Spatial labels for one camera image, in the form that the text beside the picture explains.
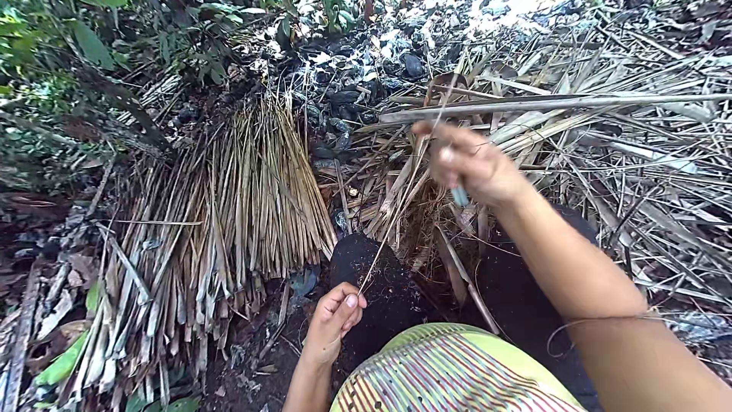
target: thin thread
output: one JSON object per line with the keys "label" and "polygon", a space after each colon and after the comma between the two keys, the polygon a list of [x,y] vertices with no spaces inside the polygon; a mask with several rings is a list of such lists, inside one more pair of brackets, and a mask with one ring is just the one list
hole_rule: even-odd
{"label": "thin thread", "polygon": [[573,320],[567,324],[564,324],[562,326],[559,326],[557,329],[554,330],[554,332],[552,332],[551,335],[549,335],[549,339],[547,339],[547,345],[546,345],[547,354],[549,356],[551,356],[552,358],[561,358],[562,356],[566,355],[570,350],[572,350],[575,347],[575,343],[573,342],[572,346],[570,346],[569,349],[566,350],[565,352],[560,353],[560,354],[554,354],[551,352],[549,347],[551,345],[551,342],[556,337],[556,335],[559,332],[563,331],[564,329],[569,328],[570,326],[591,322],[593,320],[662,320],[664,322],[672,322],[672,323],[691,323],[691,322],[686,322],[683,320],[666,319],[664,317],[651,316],[651,315],[647,315],[647,314],[645,314],[643,316],[609,316],[609,317],[590,317],[590,318],[586,318],[586,319],[577,319],[577,320]]}

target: left hand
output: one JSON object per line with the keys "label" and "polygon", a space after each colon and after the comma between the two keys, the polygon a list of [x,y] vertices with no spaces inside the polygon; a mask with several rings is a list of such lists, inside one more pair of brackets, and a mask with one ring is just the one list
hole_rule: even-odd
{"label": "left hand", "polygon": [[318,301],[302,348],[304,361],[330,367],[340,352],[340,340],[361,321],[366,298],[348,282],[334,287]]}

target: fallen stick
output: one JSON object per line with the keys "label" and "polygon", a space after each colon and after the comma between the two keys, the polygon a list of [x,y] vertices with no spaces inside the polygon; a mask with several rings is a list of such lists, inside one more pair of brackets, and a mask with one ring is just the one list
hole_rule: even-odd
{"label": "fallen stick", "polygon": [[[528,100],[523,102],[489,103],[477,104],[473,106],[446,107],[442,111],[442,115],[445,117],[464,117],[471,116],[472,114],[493,113],[494,111],[551,110],[555,108],[628,106],[632,104],[651,105],[658,103],[704,102],[718,100],[732,100],[732,94],[573,98],[539,101]],[[437,117],[440,112],[441,109],[439,108],[418,108],[415,110],[382,114],[378,117],[378,120],[379,122],[385,123],[410,123],[417,120],[433,119]]]}

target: finger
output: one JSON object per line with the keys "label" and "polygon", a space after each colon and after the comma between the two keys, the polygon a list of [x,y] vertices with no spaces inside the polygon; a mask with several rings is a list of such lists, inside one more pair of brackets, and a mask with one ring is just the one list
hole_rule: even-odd
{"label": "finger", "polygon": [[412,125],[412,133],[414,134],[430,134],[432,133],[433,122],[422,120]]}
{"label": "finger", "polygon": [[432,122],[421,121],[412,126],[412,132],[415,134],[432,133],[441,142],[433,144],[438,149],[443,146],[454,145],[459,150],[464,150],[479,157],[493,154],[492,146],[488,144],[488,140],[483,135],[467,128],[458,128],[447,123],[439,123],[435,126]]}
{"label": "finger", "polygon": [[330,319],[332,315],[338,310],[341,302],[346,299],[348,295],[355,295],[359,290],[348,282],[343,282],[338,286],[331,289],[325,296],[323,296],[318,302],[318,308],[322,308],[321,316],[324,319]]}
{"label": "finger", "polygon": [[350,294],[333,314],[333,318],[328,322],[332,330],[340,331],[348,322],[351,315],[359,308],[359,297],[356,294]]}
{"label": "finger", "polygon": [[485,159],[476,158],[475,156],[466,155],[450,147],[445,147],[440,151],[437,157],[440,166],[454,172],[469,177],[480,177],[490,179],[495,172],[495,164]]}
{"label": "finger", "polygon": [[356,310],[356,313],[358,314],[358,317],[355,320],[351,320],[353,318],[353,315],[348,319],[348,322],[346,322],[345,325],[340,330],[340,338],[342,339],[354,326],[358,325],[361,322],[361,318],[363,317],[363,311],[361,309]]}
{"label": "finger", "polygon": [[358,323],[359,313],[363,313],[363,309],[361,309],[361,307],[356,308],[356,310],[354,311],[354,313],[351,314],[346,323],[343,324],[343,330],[346,330],[347,328],[350,328],[351,326]]}

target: green plant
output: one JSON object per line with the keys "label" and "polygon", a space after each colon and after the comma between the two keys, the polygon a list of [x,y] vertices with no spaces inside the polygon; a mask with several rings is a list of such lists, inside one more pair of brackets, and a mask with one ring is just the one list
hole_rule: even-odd
{"label": "green plant", "polygon": [[351,14],[353,7],[346,0],[323,0],[323,11],[328,19],[328,32],[348,33],[356,26],[356,19]]}

